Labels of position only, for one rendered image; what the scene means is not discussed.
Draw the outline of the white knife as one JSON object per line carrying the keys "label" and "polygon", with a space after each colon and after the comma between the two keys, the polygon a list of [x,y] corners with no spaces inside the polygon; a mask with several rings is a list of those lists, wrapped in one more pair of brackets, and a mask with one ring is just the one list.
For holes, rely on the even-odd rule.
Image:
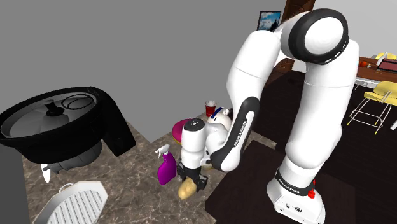
{"label": "white knife", "polygon": [[50,182],[51,170],[48,164],[41,164],[41,172],[46,183]]}

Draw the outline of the tan potato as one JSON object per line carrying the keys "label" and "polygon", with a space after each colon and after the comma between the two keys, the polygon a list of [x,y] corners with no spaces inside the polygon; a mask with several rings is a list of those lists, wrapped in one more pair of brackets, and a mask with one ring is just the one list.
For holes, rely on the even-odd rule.
{"label": "tan potato", "polygon": [[191,197],[197,191],[197,186],[192,179],[186,178],[178,190],[178,196],[184,200]]}

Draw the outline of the framed wall picture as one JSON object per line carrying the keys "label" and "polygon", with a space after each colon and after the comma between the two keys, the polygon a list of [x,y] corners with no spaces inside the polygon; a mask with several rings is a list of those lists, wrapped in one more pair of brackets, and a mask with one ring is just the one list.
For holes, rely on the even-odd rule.
{"label": "framed wall picture", "polygon": [[279,26],[281,14],[281,11],[261,11],[257,29],[272,32]]}

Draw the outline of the purple spray bottle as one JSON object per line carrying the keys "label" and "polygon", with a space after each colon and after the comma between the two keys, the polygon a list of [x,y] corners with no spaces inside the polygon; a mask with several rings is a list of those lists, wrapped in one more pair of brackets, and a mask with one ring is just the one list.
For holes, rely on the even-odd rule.
{"label": "purple spray bottle", "polygon": [[164,160],[157,170],[157,178],[161,185],[166,185],[177,175],[177,163],[169,148],[170,145],[165,144],[155,151],[158,158],[162,157]]}

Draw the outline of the large black round appliance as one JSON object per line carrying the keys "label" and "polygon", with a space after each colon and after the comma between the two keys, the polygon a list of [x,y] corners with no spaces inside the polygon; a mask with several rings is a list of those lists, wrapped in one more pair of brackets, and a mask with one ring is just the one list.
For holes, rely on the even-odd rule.
{"label": "large black round appliance", "polygon": [[43,170],[86,166],[106,144],[118,157],[136,141],[116,102],[96,87],[54,90],[0,114],[0,144],[14,148]]}

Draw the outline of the brown wooden table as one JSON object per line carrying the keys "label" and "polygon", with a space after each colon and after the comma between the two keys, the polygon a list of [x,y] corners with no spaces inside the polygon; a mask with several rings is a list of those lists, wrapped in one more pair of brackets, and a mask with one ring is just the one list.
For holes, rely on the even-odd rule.
{"label": "brown wooden table", "polygon": [[367,62],[370,67],[358,67],[357,85],[375,88],[382,81],[397,83],[397,73],[377,69],[377,59],[360,57],[359,62]]}

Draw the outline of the white ridged octagonal plate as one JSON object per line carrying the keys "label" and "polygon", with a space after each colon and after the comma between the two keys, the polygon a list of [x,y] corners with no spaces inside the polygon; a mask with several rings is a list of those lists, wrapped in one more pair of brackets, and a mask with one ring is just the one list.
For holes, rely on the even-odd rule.
{"label": "white ridged octagonal plate", "polygon": [[100,181],[79,181],[62,186],[32,224],[99,224],[108,200]]}

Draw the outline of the white round jug blue stripe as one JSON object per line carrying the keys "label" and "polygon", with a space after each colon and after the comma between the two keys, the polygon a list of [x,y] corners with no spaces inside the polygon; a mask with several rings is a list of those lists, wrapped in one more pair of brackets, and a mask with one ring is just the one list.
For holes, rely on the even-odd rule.
{"label": "white round jug blue stripe", "polygon": [[231,111],[224,107],[219,107],[215,112],[207,119],[207,123],[220,123],[226,130],[229,130],[232,124],[232,119],[230,118]]}

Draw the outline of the red cup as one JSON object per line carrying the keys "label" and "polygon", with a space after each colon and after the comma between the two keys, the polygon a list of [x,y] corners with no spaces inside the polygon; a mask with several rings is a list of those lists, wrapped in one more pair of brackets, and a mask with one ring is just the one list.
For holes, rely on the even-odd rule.
{"label": "red cup", "polygon": [[210,117],[216,110],[216,102],[212,100],[205,101],[205,113]]}

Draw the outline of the magenta round bowl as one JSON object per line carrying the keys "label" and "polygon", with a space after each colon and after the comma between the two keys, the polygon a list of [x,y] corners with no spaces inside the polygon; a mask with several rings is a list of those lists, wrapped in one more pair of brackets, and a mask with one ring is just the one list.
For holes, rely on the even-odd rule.
{"label": "magenta round bowl", "polygon": [[172,128],[171,131],[172,137],[175,140],[175,142],[177,142],[178,144],[181,144],[181,135],[182,135],[183,127],[185,123],[188,121],[190,121],[190,118],[180,120],[177,123],[175,123]]}

